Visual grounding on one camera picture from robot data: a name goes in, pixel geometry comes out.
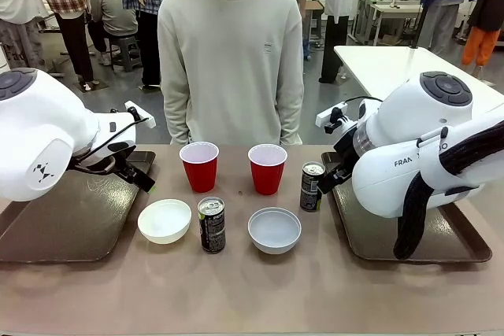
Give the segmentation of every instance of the metal tray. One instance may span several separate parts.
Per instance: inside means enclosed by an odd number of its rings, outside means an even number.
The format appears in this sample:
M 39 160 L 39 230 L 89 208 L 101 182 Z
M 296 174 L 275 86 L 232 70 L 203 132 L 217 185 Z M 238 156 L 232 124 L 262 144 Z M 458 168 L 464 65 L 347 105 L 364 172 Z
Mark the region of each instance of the metal tray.
M 337 153 L 323 153 L 326 170 L 339 163 Z M 342 220 L 352 252 L 364 260 L 405 263 L 482 263 L 491 259 L 491 249 L 455 204 L 427 211 L 424 237 L 408 260 L 393 254 L 397 220 L 385 219 L 365 210 L 352 189 L 351 180 L 328 195 Z
M 155 153 L 128 161 L 147 173 Z M 138 188 L 115 175 L 68 171 L 45 196 L 11 202 L 0 214 L 0 261 L 96 261 L 116 245 Z

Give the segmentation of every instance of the red plastic cup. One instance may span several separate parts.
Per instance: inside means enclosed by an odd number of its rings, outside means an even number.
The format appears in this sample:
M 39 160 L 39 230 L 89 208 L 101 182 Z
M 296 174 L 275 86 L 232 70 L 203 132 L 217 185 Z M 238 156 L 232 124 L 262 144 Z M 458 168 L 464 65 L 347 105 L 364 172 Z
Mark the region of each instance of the red plastic cup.
M 180 159 L 194 192 L 205 193 L 215 186 L 219 148 L 209 142 L 194 142 L 180 151 Z
M 255 190 L 270 196 L 278 191 L 287 151 L 277 145 L 258 145 L 249 150 L 250 169 Z

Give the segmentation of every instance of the seated person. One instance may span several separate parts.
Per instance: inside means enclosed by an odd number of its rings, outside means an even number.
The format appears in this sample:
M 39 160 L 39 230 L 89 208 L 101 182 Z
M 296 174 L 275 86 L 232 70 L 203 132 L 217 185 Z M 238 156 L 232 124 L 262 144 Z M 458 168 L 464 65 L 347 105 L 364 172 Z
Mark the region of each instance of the seated person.
M 301 144 L 296 0 L 164 0 L 158 36 L 173 144 Z
M 98 62 L 110 66 L 105 39 L 135 35 L 138 31 L 135 11 L 123 9 L 122 0 L 91 0 L 93 20 L 87 25 L 94 47 L 101 54 Z

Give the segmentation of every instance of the can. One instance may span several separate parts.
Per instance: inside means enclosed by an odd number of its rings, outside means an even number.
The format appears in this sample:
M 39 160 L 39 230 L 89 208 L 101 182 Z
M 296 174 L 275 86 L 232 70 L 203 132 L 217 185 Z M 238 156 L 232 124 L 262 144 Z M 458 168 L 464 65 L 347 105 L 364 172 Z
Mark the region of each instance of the can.
M 317 184 L 324 177 L 325 167 L 311 161 L 302 166 L 301 198 L 299 203 L 307 212 L 316 212 L 321 208 L 322 192 Z
M 198 218 L 203 249 L 219 253 L 226 246 L 224 201 L 217 197 L 203 198 L 198 204 Z

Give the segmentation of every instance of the brown tabletop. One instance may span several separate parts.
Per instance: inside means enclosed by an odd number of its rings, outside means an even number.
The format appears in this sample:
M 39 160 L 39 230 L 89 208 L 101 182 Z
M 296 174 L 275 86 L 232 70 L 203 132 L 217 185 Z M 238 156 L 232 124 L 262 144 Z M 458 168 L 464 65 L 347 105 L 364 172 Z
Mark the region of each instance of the brown tabletop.
M 298 207 L 301 167 L 328 146 L 288 149 L 280 191 L 255 194 L 247 149 L 220 149 L 226 203 L 223 252 L 202 251 L 194 194 L 176 146 L 157 154 L 157 190 L 140 194 L 113 253 L 98 263 L 0 264 L 0 330 L 37 334 L 450 333 L 504 329 L 502 242 L 467 202 L 459 203 L 492 248 L 489 263 L 466 266 L 370 263 L 354 257 L 327 199 L 319 213 Z M 149 203 L 178 198 L 192 210 L 177 243 L 156 246 L 136 230 Z M 283 256 L 259 253 L 246 225 L 267 206 L 298 214 L 299 244 Z

